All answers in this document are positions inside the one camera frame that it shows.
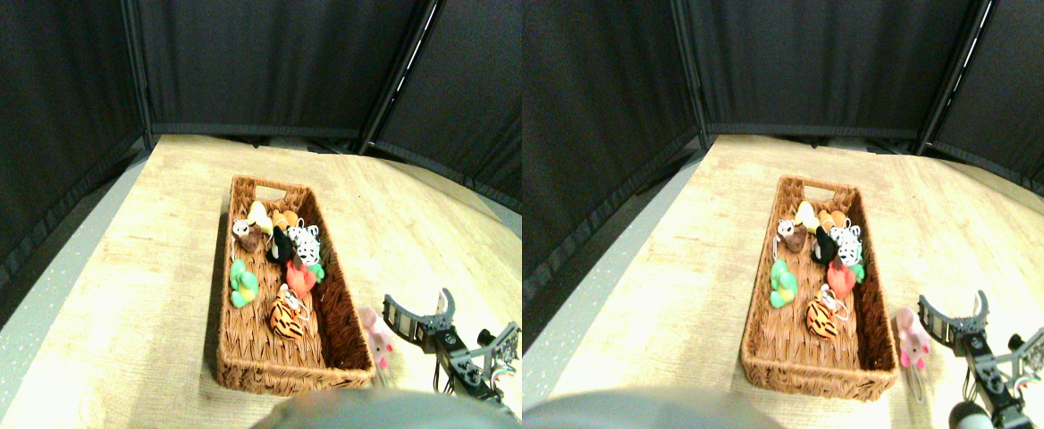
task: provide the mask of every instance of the red plush toy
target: red plush toy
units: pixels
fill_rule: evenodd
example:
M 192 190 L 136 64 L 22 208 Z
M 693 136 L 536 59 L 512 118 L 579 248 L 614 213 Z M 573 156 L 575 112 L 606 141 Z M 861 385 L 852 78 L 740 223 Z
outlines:
M 856 273 L 843 263 L 832 261 L 828 264 L 828 286 L 836 292 L 837 300 L 848 297 L 850 291 L 856 287 Z
M 295 261 L 288 260 L 288 287 L 295 291 L 295 296 L 299 299 L 304 299 L 307 296 L 308 291 L 314 287 L 314 273 L 307 270 L 307 266 L 301 265 L 301 268 L 295 268 Z

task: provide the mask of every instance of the light wood tabletop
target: light wood tabletop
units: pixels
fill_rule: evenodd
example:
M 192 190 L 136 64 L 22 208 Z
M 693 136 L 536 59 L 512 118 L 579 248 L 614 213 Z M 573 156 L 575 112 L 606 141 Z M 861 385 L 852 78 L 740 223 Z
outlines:
M 356 156 L 164 136 L 113 219 L 4 415 L 3 426 L 251 426 L 285 398 L 221 388 L 216 328 L 232 176 L 305 184 L 329 218 L 356 306 L 392 294 L 431 314 L 452 291 L 474 344 L 522 324 L 522 244 L 473 192 Z M 395 340 L 389 387 L 431 389 L 435 358 Z M 518 412 L 521 385 L 505 383 Z
M 878 401 L 756 388 L 740 339 L 780 175 L 860 188 L 885 304 L 919 295 L 969 315 L 976 289 L 991 302 L 989 343 L 1044 327 L 1044 206 L 988 172 L 947 161 L 811 148 L 759 136 L 721 136 L 604 302 L 551 398 L 597 388 L 699 387 L 743 398 L 783 426 L 947 426 L 967 361 L 933 343 L 926 401 L 901 375 Z M 1010 366 L 1001 366 L 1007 370 Z M 1044 372 L 1025 388 L 1025 413 L 1044 426 Z

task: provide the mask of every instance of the wicker basket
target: wicker basket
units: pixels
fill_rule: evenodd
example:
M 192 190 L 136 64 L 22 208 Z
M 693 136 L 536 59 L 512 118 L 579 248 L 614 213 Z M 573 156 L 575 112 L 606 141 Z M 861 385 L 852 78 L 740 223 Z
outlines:
M 258 199 L 256 188 L 285 191 L 278 200 Z M 307 187 L 280 184 L 250 177 L 233 177 L 232 205 L 228 211 L 228 233 L 234 220 L 247 217 L 253 200 L 260 200 L 272 211 L 294 211 L 307 224 L 319 227 L 319 257 L 326 277 L 311 289 L 304 304 L 311 317 L 304 321 L 305 335 L 292 340 L 274 334 L 268 327 L 271 303 L 283 282 L 280 265 L 265 258 L 265 242 L 255 253 L 247 253 L 229 238 L 226 254 L 235 252 L 247 269 L 259 279 L 256 300 L 237 309 L 228 299 L 227 286 L 232 259 L 224 261 L 224 297 L 220 310 L 220 338 L 216 348 L 216 382 L 223 387 L 256 394 L 293 395 L 318 388 L 359 387 L 375 375 L 375 361 L 367 352 L 366 339 L 359 327 L 355 304 L 347 287 L 342 269 L 335 258 L 327 218 Z
M 825 281 L 823 265 L 811 261 L 811 242 L 801 253 L 792 254 L 779 245 L 777 257 L 787 262 L 797 276 L 799 290 L 794 302 L 775 309 L 768 303 L 768 271 L 773 266 L 773 237 L 777 220 L 792 218 L 805 187 L 836 193 L 828 201 L 813 201 L 813 212 L 821 209 L 840 211 L 860 225 L 864 245 L 864 283 L 856 285 L 845 297 L 852 315 L 848 321 L 836 319 L 839 334 L 835 339 L 821 339 L 805 327 L 805 310 L 815 299 Z M 883 293 L 876 268 L 873 232 L 862 208 L 860 190 L 848 185 L 826 184 L 805 177 L 782 176 L 777 185 L 776 201 L 767 220 L 760 266 L 749 308 L 749 318 L 740 340 L 740 363 L 749 381 L 760 388 L 829 398 L 876 401 L 895 384 L 899 367 L 895 338 L 883 304 Z

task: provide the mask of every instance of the pink pig plush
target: pink pig plush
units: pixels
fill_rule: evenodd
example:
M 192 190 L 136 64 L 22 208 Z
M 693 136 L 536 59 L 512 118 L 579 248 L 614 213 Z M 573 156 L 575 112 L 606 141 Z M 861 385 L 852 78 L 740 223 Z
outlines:
M 903 367 L 911 363 L 918 370 L 927 367 L 923 357 L 931 353 L 931 337 L 920 326 L 919 315 L 910 308 L 901 308 L 895 312 L 895 324 L 899 328 L 899 363 Z
M 359 323 L 362 324 L 363 331 L 367 334 L 371 356 L 374 357 L 376 363 L 379 363 L 379 367 L 386 370 L 387 355 L 395 352 L 395 347 L 392 345 L 395 332 L 390 331 L 390 327 L 387 327 L 387 324 L 382 321 L 376 310 L 371 307 L 359 308 Z

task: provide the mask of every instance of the black curtain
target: black curtain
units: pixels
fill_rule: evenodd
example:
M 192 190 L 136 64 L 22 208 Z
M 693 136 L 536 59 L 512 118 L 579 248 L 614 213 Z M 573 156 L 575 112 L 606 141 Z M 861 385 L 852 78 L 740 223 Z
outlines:
M 519 1 L 449 0 L 376 141 L 521 212 Z
M 546 289 L 551 276 L 696 135 L 696 120 L 668 1 L 529 3 L 523 23 L 523 312 L 533 340 L 569 293 Z
M 1044 3 L 992 5 L 934 146 L 1044 196 Z
M 710 133 L 917 139 L 972 1 L 687 0 Z
M 139 3 L 153 132 L 358 138 L 413 5 Z
M 0 302 L 141 134 L 121 4 L 0 1 Z

